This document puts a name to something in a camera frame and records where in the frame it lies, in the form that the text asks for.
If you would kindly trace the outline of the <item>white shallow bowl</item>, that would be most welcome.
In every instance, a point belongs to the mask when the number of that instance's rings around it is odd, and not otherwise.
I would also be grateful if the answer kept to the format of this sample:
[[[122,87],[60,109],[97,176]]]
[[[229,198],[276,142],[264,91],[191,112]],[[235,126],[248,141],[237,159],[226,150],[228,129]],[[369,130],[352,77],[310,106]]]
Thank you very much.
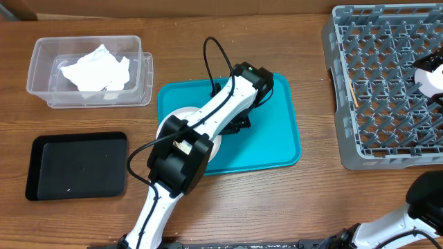
[[[431,98],[435,94],[442,93],[442,69],[440,64],[433,72],[417,68],[414,74],[416,84],[420,84],[419,91],[426,97]]]

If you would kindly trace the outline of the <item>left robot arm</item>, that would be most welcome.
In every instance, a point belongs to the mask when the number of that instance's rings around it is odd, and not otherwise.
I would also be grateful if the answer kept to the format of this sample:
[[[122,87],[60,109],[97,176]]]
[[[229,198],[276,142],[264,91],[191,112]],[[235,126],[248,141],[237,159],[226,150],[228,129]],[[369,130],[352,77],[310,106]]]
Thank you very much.
[[[136,225],[118,241],[118,248],[158,248],[179,199],[189,194],[219,149],[222,134],[249,128],[248,114],[273,90],[273,73],[247,62],[236,64],[230,77],[208,103],[184,118],[172,114],[162,121],[147,160],[147,199]]]

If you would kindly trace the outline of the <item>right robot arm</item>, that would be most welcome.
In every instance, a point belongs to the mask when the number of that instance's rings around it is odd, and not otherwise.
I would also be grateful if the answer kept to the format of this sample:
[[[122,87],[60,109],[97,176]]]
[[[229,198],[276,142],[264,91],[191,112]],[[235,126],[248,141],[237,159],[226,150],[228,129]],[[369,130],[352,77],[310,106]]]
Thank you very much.
[[[442,109],[442,47],[413,63],[415,83]],[[442,170],[425,172],[410,186],[406,203],[369,223],[356,223],[323,240],[317,248],[400,248],[442,237]]]

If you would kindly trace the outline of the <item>white round plate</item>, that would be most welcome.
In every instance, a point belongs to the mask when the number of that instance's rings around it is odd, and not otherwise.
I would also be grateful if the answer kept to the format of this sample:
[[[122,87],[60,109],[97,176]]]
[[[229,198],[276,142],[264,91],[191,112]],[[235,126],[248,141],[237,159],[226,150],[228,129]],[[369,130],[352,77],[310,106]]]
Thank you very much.
[[[161,128],[164,125],[165,121],[170,117],[170,116],[176,116],[179,119],[184,119],[185,117],[187,117],[188,115],[194,113],[195,111],[198,111],[199,108],[198,107],[182,107],[180,109],[176,109],[175,111],[169,113],[160,123],[157,132],[156,132],[156,138],[159,137],[159,134],[161,132]],[[219,151],[219,148],[221,147],[221,143],[222,143],[222,136],[218,135],[215,137],[215,139],[213,140],[214,146],[213,149],[211,151],[210,154],[210,158],[209,161],[211,161],[215,155],[217,154],[217,152]]]

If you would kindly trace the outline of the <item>wooden chopstick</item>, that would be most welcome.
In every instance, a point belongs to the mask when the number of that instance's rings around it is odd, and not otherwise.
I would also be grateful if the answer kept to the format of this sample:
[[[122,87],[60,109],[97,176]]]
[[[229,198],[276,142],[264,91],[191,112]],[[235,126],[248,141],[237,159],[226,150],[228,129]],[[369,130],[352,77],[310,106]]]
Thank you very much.
[[[358,109],[359,105],[358,105],[357,98],[356,98],[356,95],[354,92],[354,87],[352,85],[352,80],[350,80],[349,85],[350,85],[350,93],[351,93],[351,96],[353,99],[353,103],[354,103],[355,107]]]

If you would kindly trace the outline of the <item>white napkin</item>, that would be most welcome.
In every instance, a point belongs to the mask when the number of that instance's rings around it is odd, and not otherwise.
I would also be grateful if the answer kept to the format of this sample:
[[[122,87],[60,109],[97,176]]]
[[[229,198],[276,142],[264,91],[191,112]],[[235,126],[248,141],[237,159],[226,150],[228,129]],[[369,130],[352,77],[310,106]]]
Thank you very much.
[[[75,64],[60,68],[63,76],[77,86],[78,91],[121,91],[130,80],[130,60],[118,61],[101,44],[93,52],[81,57]]]

